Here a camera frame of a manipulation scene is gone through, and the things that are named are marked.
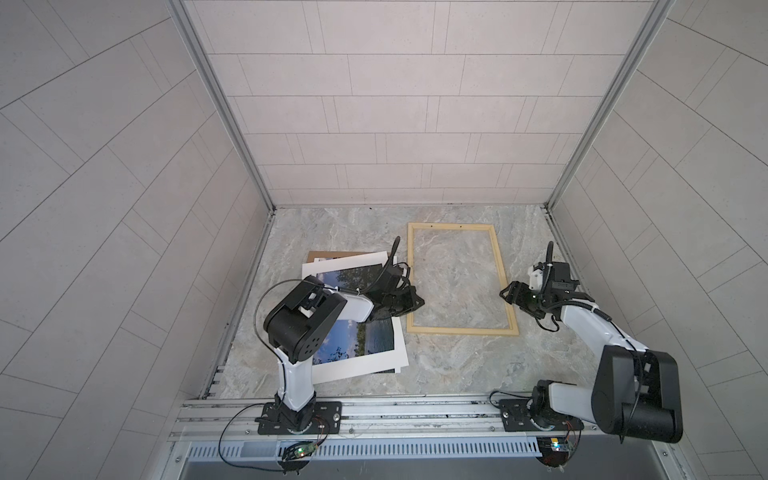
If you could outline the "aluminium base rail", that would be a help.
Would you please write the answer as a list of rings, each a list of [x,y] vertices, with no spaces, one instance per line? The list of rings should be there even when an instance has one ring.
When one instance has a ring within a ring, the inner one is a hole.
[[[557,420],[541,430],[530,400],[520,395],[332,398],[338,429],[326,433],[260,433],[264,401],[200,400],[183,404],[168,436],[169,466],[216,462],[282,470],[282,451],[298,442],[318,445],[310,461],[515,458],[541,456],[538,437],[578,442],[601,437],[578,419]]]

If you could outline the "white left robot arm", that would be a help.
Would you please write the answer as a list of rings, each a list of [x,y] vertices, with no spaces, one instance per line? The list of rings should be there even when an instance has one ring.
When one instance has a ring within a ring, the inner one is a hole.
[[[315,386],[407,365],[400,317],[424,304],[405,262],[309,274],[266,315],[266,343],[280,380],[263,410],[260,433],[338,429],[339,404],[320,402]]]

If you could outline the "aluminium corner post right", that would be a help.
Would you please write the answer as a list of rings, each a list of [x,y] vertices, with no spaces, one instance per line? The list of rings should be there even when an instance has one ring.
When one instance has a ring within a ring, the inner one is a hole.
[[[547,212],[552,213],[562,198],[569,183],[574,178],[579,166],[583,162],[609,115],[614,110],[618,100],[629,84],[634,72],[639,67],[647,50],[657,36],[658,31],[663,25],[674,3],[674,0],[656,0],[651,4],[646,17],[640,25],[637,35],[630,44],[626,55],[620,63],[605,95],[592,116],[587,129],[577,144],[552,195],[544,204],[544,208]]]

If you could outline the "left green circuit board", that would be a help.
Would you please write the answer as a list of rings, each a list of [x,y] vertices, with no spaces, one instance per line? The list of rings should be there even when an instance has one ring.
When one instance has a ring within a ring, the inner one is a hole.
[[[300,471],[308,465],[310,459],[317,451],[318,445],[315,442],[298,442],[285,448],[278,464],[286,471]]]

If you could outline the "aluminium corner post left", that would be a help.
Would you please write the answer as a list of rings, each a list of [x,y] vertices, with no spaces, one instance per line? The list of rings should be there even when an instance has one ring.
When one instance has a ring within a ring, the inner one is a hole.
[[[193,25],[188,8],[183,1],[179,0],[168,1],[168,8],[171,17],[180,32],[182,41],[187,47],[191,59],[198,70],[203,86],[220,115],[225,131],[233,142],[235,150],[244,162],[246,170],[257,187],[259,195],[267,206],[269,215],[273,216],[276,211],[276,205],[269,194],[262,176],[258,172],[254,158],[248,148],[234,112],[224,94],[221,84],[215,74],[213,65],[202,44],[201,37]]]

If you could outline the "light wooden picture frame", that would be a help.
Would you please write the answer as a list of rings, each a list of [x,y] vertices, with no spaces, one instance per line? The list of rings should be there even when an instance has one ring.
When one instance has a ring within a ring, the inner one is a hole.
[[[406,316],[412,334],[520,335],[496,229],[491,224],[410,223],[410,280],[425,305]]]

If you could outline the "landscape photo print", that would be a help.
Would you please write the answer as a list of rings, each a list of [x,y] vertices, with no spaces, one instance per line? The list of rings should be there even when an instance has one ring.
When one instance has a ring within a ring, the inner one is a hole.
[[[361,266],[317,273],[315,277],[330,286],[363,290],[376,279],[380,270],[380,265]],[[363,323],[339,318],[314,354],[313,364],[328,364],[394,349],[395,333],[390,318],[374,319],[369,316]]]

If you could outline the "aluminium corner post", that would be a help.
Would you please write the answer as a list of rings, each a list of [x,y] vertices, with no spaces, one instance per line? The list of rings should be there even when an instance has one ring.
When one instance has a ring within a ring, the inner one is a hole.
[[[183,1],[179,0],[168,1],[168,8],[171,17],[180,32],[182,41],[187,47],[191,59],[198,70],[203,86],[220,115],[225,131],[233,142],[235,150],[244,162],[246,170],[257,187],[259,195],[267,206],[269,215],[273,216],[276,211],[276,205],[269,194],[262,176],[258,172],[254,158],[248,148],[234,112],[224,94],[221,84],[215,74],[213,65],[202,44],[201,37],[193,25],[188,8]]]
[[[629,84],[634,72],[639,67],[647,50],[657,36],[658,31],[663,25],[674,3],[674,0],[656,0],[651,4],[646,17],[640,25],[637,35],[630,44],[626,55],[620,63],[605,95],[592,116],[587,129],[577,144],[552,195],[544,204],[544,208],[547,212],[552,213],[562,198],[569,183],[574,178],[579,166],[583,162],[609,115],[614,110],[618,100]]]

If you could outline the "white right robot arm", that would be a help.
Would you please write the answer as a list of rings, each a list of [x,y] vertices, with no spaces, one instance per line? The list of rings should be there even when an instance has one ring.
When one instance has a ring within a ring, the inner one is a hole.
[[[679,372],[668,353],[651,350],[615,324],[588,294],[579,291],[569,264],[545,260],[514,281],[500,297],[536,321],[549,318],[571,329],[598,358],[589,387],[541,380],[528,406],[534,425],[552,430],[557,420],[578,419],[602,432],[674,444],[684,427]]]

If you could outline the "right green circuit board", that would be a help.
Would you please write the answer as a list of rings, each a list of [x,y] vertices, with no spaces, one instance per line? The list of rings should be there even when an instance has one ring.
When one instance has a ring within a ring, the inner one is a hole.
[[[537,460],[548,468],[564,467],[578,448],[577,441],[565,437],[538,437],[537,445],[541,453]]]

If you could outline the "brown cardboard backing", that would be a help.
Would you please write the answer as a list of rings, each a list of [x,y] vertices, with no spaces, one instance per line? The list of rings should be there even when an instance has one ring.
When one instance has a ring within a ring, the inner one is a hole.
[[[350,251],[310,251],[307,257],[307,263],[315,263],[326,260],[335,260],[359,255],[359,252]]]

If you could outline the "green circuit board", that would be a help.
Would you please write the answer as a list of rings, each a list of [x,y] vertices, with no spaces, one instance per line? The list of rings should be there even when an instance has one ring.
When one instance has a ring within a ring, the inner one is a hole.
[[[537,445],[541,453],[537,460],[548,468],[564,467],[578,448],[577,441],[565,437],[538,437]]]
[[[317,451],[318,445],[315,442],[298,442],[285,448],[278,464],[286,471],[300,471],[308,465],[310,459]]]

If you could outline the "white mat board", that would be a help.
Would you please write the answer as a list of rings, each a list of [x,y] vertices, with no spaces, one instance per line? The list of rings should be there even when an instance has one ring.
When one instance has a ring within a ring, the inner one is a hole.
[[[382,267],[387,260],[388,253],[385,251],[373,253],[359,252],[359,255],[346,258],[326,260],[315,263],[306,262],[302,265],[302,274],[304,276],[315,276],[317,273],[351,269],[361,266],[380,265]],[[343,313],[339,316],[339,318],[344,320],[354,320],[350,313]],[[409,364],[403,329],[401,321],[398,317],[391,317],[390,319],[392,320],[395,333],[395,349],[393,351],[348,360],[341,360],[328,364],[313,364],[313,383],[327,383],[368,374],[400,372],[402,368]]]

